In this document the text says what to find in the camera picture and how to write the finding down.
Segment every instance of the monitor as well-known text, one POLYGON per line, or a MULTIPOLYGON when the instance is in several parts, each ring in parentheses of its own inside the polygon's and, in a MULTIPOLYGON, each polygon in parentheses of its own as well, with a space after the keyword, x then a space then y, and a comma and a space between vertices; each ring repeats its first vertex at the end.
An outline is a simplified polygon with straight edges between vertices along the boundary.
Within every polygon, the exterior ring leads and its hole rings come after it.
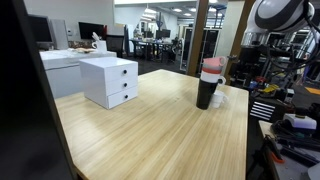
POLYGON ((86 22, 79 22, 79 30, 81 39, 93 39, 92 33, 95 32, 98 36, 103 36, 102 24, 93 24, 86 22))
POLYGON ((53 45, 52 31, 47 16, 28 14, 32 34, 37 44, 53 45))
POLYGON ((156 31, 156 39, 162 39, 163 35, 162 35, 162 31, 157 30, 156 31))
POLYGON ((169 29, 162 29, 162 37, 170 37, 170 32, 169 29))

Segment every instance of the drawer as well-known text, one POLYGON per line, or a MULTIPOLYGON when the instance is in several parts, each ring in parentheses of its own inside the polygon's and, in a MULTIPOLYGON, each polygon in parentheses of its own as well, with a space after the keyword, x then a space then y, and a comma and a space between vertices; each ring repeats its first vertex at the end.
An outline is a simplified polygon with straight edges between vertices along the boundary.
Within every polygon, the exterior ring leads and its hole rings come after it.
POLYGON ((138 85, 138 77, 125 77, 115 81, 109 81, 106 83, 107 96, 115 94, 117 92, 132 88, 138 85))
POLYGON ((138 77, 138 63, 113 66, 105 69, 106 82, 127 77, 138 77))
POLYGON ((111 109, 138 96, 138 86, 118 92, 107 97, 107 108, 111 109))

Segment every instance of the wooden table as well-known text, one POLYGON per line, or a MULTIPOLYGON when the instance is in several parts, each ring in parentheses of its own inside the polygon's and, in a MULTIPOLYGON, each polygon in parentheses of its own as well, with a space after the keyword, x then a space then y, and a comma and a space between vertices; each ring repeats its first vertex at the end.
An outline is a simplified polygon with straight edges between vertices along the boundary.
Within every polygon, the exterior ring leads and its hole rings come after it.
POLYGON ((158 70, 138 97, 111 110, 83 93, 56 100, 73 162, 88 179, 245 179, 248 92, 196 107, 199 79, 158 70))
POLYGON ((260 126, 260 130, 263 138, 265 135, 270 135, 272 138, 274 138, 274 134, 270 129, 271 125, 272 123, 261 121, 261 120, 259 121, 259 126, 260 126))

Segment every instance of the white drawer cabinet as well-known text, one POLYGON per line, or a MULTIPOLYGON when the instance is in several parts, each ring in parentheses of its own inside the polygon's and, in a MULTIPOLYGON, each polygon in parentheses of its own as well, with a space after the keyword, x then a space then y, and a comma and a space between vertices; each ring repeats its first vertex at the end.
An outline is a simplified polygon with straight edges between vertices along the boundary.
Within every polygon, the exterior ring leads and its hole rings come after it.
POLYGON ((84 95, 111 109, 138 95, 138 63, 116 57, 80 60, 84 95))

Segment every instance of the ceiling light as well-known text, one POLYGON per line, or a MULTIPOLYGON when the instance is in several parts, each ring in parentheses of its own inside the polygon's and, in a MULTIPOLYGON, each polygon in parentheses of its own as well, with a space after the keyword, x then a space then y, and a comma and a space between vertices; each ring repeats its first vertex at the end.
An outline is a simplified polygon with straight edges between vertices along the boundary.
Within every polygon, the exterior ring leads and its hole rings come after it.
POLYGON ((217 10, 215 8, 210 8, 209 11, 210 12, 216 12, 217 10))
POLYGON ((173 8, 172 10, 173 10, 173 11, 176 11, 176 12, 181 12, 181 11, 182 11, 182 10, 179 9, 179 8, 173 8))
POLYGON ((144 10, 144 12, 146 12, 146 13, 152 13, 152 14, 157 13, 157 11, 152 10, 152 9, 149 9, 149 8, 146 8, 146 10, 144 10))
POLYGON ((190 10, 191 12, 196 12, 196 11, 197 11, 196 8, 190 8, 189 10, 190 10))
POLYGON ((141 17, 141 19, 144 19, 144 20, 147 20, 147 21, 151 21, 151 19, 145 18, 145 17, 141 17))
POLYGON ((150 15, 150 14, 142 14, 143 17, 148 17, 148 18, 152 18, 155 19, 156 17, 154 15, 150 15))

